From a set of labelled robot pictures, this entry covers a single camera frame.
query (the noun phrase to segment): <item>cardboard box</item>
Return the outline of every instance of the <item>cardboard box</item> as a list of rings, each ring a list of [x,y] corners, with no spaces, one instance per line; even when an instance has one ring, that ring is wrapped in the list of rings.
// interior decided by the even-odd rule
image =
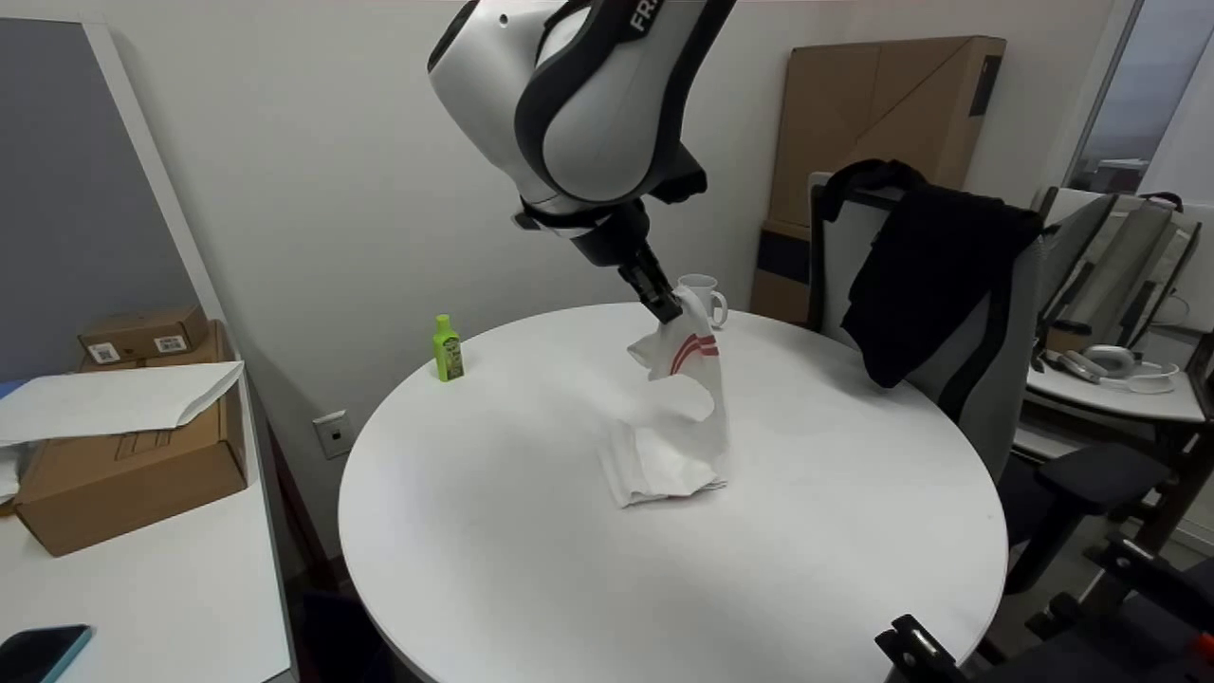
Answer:
[[[787,101],[753,306],[808,321],[808,180],[858,159],[903,159],[961,185],[999,85],[1000,39],[806,45]]]
[[[199,306],[180,306],[163,314],[113,320],[80,335],[82,362],[108,364],[144,364],[151,355],[180,355],[201,348],[209,321]]]
[[[223,325],[194,355],[223,362]],[[37,444],[14,511],[51,554],[71,554],[234,488],[244,429],[228,391],[182,429]]]

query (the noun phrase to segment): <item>white round table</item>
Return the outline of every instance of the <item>white round table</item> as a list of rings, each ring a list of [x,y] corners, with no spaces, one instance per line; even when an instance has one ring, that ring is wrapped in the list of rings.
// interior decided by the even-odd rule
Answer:
[[[865,683],[913,612],[956,658],[1007,580],[994,482],[917,391],[732,314],[722,335],[727,484],[620,507],[605,439],[688,379],[646,384],[634,303],[468,340],[468,379],[417,368],[343,479],[343,551],[381,629],[443,683]]]

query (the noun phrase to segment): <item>chair armrest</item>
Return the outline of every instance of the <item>chair armrest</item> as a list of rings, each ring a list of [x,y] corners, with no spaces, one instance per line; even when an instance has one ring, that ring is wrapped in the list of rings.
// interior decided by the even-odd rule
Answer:
[[[1167,467],[1124,444],[1091,444],[1035,472],[1052,492],[1089,516],[1119,511],[1167,479]]]
[[[950,650],[913,620],[900,616],[890,629],[875,639],[875,650],[895,665],[900,683],[965,683]]]

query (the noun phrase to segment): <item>phone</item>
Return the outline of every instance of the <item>phone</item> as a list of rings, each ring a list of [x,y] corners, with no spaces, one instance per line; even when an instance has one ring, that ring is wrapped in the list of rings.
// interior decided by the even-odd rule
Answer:
[[[92,626],[22,629],[0,644],[5,683],[53,683],[89,644]]]

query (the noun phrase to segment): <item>small green object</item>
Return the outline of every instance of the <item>small green object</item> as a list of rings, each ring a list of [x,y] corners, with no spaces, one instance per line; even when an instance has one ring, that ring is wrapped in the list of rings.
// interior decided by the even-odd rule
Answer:
[[[428,348],[434,348],[434,368],[440,372],[443,384],[464,377],[458,330],[452,325],[452,314],[438,314]]]

